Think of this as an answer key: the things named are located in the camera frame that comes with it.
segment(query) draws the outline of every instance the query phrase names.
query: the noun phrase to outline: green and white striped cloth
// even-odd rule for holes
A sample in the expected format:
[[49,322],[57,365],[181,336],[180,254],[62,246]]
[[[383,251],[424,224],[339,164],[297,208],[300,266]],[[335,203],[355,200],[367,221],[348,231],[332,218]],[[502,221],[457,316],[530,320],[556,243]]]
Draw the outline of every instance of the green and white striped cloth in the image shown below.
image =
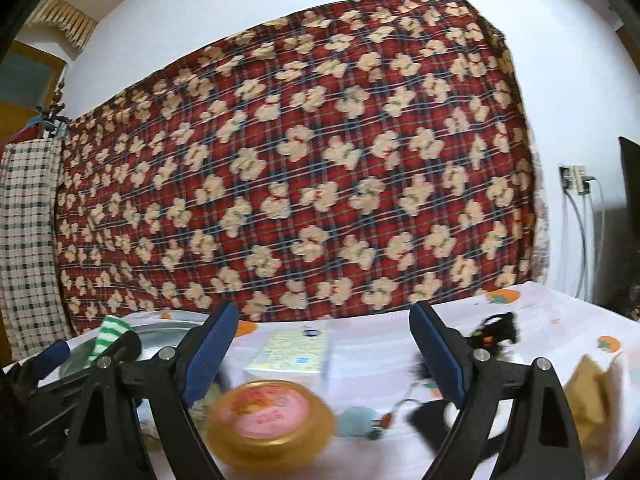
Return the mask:
[[87,358],[85,368],[93,363],[102,352],[115,343],[127,330],[131,330],[131,325],[123,319],[116,316],[105,317],[98,329],[98,337],[95,338],[94,351]]

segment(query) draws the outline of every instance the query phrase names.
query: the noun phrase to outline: metal screw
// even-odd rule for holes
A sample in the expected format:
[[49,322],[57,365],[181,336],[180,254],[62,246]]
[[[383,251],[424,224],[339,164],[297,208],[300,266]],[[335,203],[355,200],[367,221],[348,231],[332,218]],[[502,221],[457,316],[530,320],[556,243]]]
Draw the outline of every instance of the metal screw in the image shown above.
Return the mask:
[[98,359],[95,364],[98,368],[102,368],[104,370],[105,368],[109,368],[111,366],[111,358],[108,355],[105,355],[104,357]]
[[175,355],[175,348],[172,346],[165,346],[161,348],[158,352],[158,357],[162,359],[162,361],[168,361],[172,359]]
[[540,359],[536,359],[536,364],[541,370],[551,370],[551,362],[549,361],[549,359],[541,357]]
[[474,357],[476,358],[476,360],[484,363],[491,358],[491,354],[489,354],[489,352],[487,352],[484,348],[476,348],[474,350]]

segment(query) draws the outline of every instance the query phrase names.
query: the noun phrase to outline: yellow floral box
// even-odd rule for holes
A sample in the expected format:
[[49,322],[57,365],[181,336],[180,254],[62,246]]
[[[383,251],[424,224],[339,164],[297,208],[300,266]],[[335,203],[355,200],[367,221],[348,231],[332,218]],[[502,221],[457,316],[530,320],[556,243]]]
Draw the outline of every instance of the yellow floral box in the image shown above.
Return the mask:
[[278,330],[260,348],[245,372],[249,381],[284,379],[319,393],[328,366],[328,353],[326,330]]

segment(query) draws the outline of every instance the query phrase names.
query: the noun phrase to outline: black monitor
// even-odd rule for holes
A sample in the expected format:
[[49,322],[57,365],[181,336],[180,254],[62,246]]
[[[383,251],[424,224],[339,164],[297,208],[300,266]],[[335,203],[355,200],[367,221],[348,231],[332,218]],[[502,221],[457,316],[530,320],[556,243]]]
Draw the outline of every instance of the black monitor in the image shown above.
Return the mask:
[[640,145],[625,137],[620,141],[622,171],[625,174],[626,207],[636,240],[640,240]]

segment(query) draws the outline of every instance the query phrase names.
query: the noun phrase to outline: electrical socket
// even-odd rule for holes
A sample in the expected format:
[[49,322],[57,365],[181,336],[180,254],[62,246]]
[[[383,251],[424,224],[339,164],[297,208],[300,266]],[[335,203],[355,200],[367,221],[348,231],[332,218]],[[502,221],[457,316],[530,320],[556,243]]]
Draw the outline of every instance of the electrical socket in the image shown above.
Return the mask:
[[558,166],[560,173],[560,187],[565,190],[574,188],[574,173],[570,166]]
[[587,175],[587,172],[585,171],[584,166],[572,166],[571,172],[572,180],[574,181],[575,189],[577,189],[578,194],[585,194],[583,177]]

